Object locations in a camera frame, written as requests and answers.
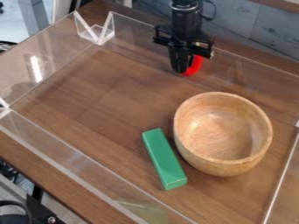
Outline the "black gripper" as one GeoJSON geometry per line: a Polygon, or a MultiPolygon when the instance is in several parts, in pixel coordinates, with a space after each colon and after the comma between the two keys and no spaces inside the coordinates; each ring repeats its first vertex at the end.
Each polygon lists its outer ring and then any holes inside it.
{"type": "Polygon", "coordinates": [[[177,36],[173,34],[169,25],[157,25],[153,28],[153,42],[161,46],[168,46],[172,69],[182,74],[192,63],[192,54],[210,59],[214,54],[213,39],[202,31],[194,31],[190,36],[177,36]]]}

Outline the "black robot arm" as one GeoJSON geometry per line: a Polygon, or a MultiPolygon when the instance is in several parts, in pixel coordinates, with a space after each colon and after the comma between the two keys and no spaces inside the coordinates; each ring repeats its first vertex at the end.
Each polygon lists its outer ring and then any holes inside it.
{"type": "Polygon", "coordinates": [[[213,39],[201,30],[201,20],[216,14],[202,14],[204,2],[216,7],[210,0],[172,0],[169,23],[153,27],[153,42],[168,48],[172,70],[181,76],[193,76],[213,56],[213,39]]]}

